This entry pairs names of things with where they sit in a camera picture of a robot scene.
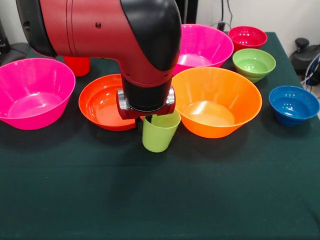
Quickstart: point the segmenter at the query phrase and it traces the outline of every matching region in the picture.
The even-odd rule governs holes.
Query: red-orange bowl
[[[123,120],[119,115],[116,97],[121,88],[121,74],[107,75],[92,81],[79,96],[82,114],[106,130],[126,131],[135,128],[134,119]]]

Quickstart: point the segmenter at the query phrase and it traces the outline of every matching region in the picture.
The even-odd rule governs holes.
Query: blue bowl
[[[274,116],[280,124],[296,126],[316,116],[320,109],[318,99],[296,86],[279,86],[269,94]]]

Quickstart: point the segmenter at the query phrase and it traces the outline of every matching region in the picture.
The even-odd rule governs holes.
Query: magenta bowl
[[[29,58],[0,67],[0,120],[22,130],[44,128],[63,114],[76,85],[54,59]]]
[[[183,24],[179,60],[173,75],[194,67],[220,67],[234,44],[224,32],[207,25]]]

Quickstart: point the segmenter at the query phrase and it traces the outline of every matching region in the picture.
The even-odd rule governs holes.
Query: plastic bowl
[[[233,51],[234,45],[224,32],[201,24],[183,24],[180,55],[173,75],[194,67],[220,67]]]
[[[134,119],[123,120],[117,108],[117,91],[122,88],[121,74],[100,77],[89,83],[79,96],[82,114],[97,126],[110,131],[135,128]]]
[[[316,116],[318,99],[296,86],[279,86],[269,94],[269,102],[277,121],[285,126],[296,126]]]
[[[268,40],[267,34],[253,26],[237,26],[229,31],[234,51],[240,49],[258,49],[261,48]]]
[[[76,78],[62,62],[29,58],[0,67],[0,120],[22,130],[54,123],[63,114]]]
[[[254,48],[237,51],[232,61],[236,71],[253,83],[263,79],[276,67],[276,60],[273,56]]]
[[[183,124],[204,138],[231,134],[257,116],[262,107],[257,87],[223,68],[191,68],[174,76],[172,85]]]

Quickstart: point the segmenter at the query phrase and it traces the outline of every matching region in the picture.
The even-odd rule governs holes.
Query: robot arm
[[[118,62],[123,119],[169,114],[181,19],[175,0],[16,0],[24,34],[46,56]]]

